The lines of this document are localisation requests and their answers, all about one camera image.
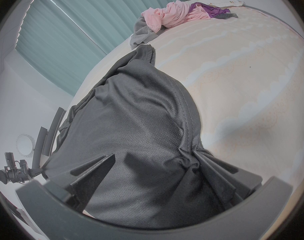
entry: mattress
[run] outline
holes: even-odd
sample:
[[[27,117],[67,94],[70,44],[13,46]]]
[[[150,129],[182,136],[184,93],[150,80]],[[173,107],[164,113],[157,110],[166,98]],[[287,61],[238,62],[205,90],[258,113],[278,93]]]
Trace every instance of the mattress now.
[[[149,42],[155,67],[190,92],[204,148],[262,183],[277,176],[295,190],[304,178],[304,40],[272,16],[230,10],[238,18],[186,22]],[[68,110],[130,51],[128,38],[103,58]]]

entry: floral pillow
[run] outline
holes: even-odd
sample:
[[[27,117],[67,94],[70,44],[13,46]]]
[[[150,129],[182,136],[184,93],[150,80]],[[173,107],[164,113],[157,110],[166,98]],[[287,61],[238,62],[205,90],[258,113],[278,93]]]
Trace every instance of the floral pillow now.
[[[190,0],[187,1],[189,4],[195,3],[195,2],[201,2],[204,4],[208,4],[211,6],[217,6],[217,7],[228,7],[228,6],[242,6],[244,2],[238,1],[238,0]]]

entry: curtain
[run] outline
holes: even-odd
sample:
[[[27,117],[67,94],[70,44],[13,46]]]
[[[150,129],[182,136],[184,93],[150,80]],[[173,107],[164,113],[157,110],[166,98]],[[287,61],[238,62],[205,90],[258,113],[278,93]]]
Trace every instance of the curtain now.
[[[175,0],[34,0],[23,20],[18,52],[71,95],[106,54],[133,33],[141,12]]]

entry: pile of clothes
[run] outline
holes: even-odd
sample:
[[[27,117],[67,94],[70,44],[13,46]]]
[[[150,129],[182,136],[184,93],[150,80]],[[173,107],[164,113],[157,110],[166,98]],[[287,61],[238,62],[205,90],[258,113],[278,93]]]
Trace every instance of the pile of clothes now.
[[[235,13],[229,12],[229,9],[221,9],[200,2],[189,5],[179,0],[168,3],[163,9],[150,7],[142,12],[141,17],[134,24],[134,32],[130,40],[131,49],[157,38],[166,28],[175,27],[184,22],[238,17]]]

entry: purple cloth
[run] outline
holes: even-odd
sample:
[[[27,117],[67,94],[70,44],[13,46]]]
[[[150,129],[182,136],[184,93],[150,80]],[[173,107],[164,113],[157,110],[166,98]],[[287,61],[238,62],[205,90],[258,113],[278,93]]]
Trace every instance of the purple cloth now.
[[[189,13],[193,11],[193,9],[195,8],[196,5],[201,5],[203,7],[203,9],[209,14],[209,16],[211,18],[219,15],[219,14],[226,14],[229,13],[230,10],[229,9],[221,9],[219,7],[212,7],[210,5],[204,4],[204,3],[200,3],[200,2],[195,2],[193,4],[190,5],[190,9],[189,9]]]

